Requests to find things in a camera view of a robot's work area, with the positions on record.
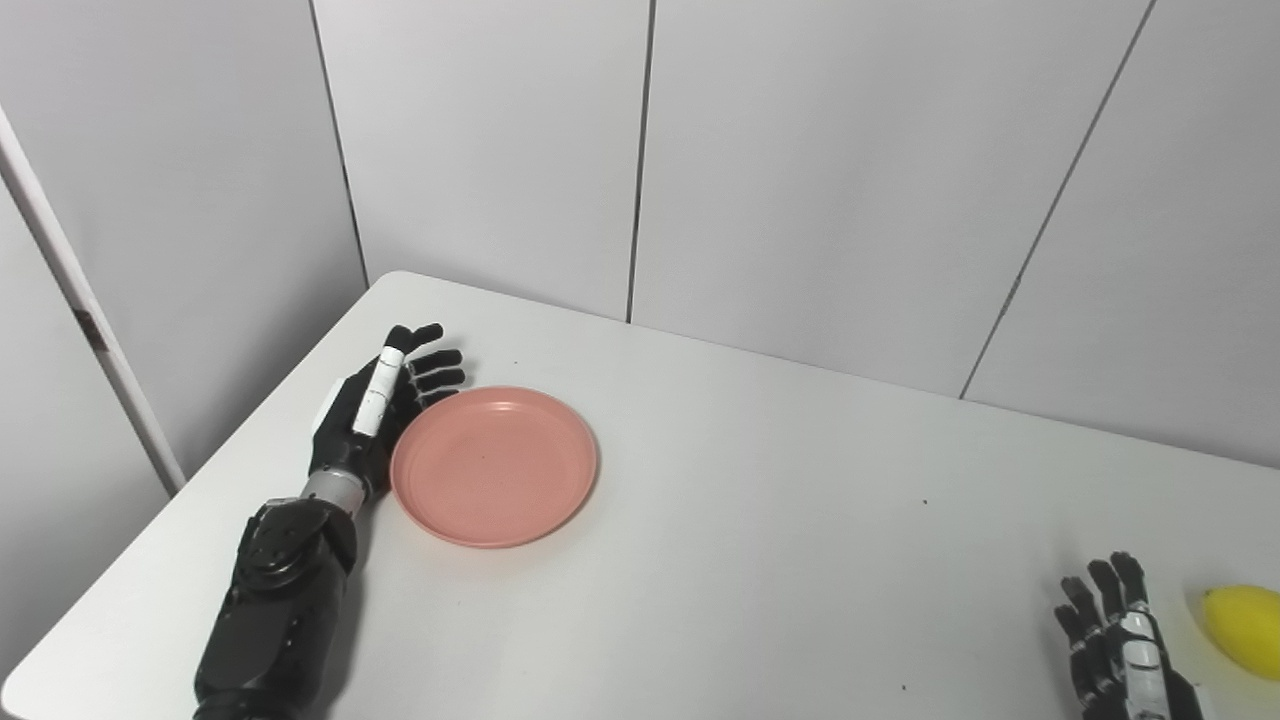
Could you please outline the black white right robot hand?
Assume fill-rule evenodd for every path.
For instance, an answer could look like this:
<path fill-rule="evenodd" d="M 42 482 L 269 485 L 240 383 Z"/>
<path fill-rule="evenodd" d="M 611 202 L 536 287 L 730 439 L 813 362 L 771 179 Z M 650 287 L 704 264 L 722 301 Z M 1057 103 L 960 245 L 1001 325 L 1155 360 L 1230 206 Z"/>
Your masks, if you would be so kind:
<path fill-rule="evenodd" d="M 1201 693 L 1172 666 L 1138 560 L 1117 551 L 1087 571 L 1061 579 L 1066 601 L 1053 610 L 1080 716 L 1206 719 Z"/>

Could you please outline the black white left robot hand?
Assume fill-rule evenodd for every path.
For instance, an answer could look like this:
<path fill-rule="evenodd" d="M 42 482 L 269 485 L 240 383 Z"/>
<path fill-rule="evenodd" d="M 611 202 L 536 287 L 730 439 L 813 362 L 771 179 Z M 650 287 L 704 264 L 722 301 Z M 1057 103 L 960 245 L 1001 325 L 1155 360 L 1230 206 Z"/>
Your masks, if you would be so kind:
<path fill-rule="evenodd" d="M 312 438 L 308 479 L 340 478 L 360 502 L 388 486 L 388 466 L 404 429 L 466 380 L 458 348 L 422 348 L 442 340 L 438 323 L 394 325 L 379 355 L 342 380 Z"/>

